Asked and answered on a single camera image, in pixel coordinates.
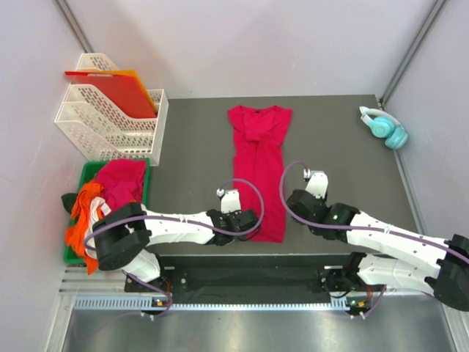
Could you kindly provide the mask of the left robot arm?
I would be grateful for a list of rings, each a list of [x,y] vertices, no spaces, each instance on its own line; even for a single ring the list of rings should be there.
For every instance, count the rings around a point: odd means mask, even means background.
[[[263,213],[235,208],[195,214],[162,214],[131,202],[92,225],[84,246],[95,254],[101,271],[124,271],[149,290],[160,290],[166,273],[158,256],[149,252],[157,244],[194,243],[225,246],[256,231]]]

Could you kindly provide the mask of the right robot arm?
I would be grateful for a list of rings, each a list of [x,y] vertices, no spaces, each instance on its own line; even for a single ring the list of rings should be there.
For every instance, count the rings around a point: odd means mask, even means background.
[[[390,285],[433,295],[450,308],[468,310],[468,238],[433,238],[403,230],[343,203],[327,205],[324,197],[294,190],[282,205],[310,232],[384,254],[357,254],[342,271],[351,290],[364,285]]]

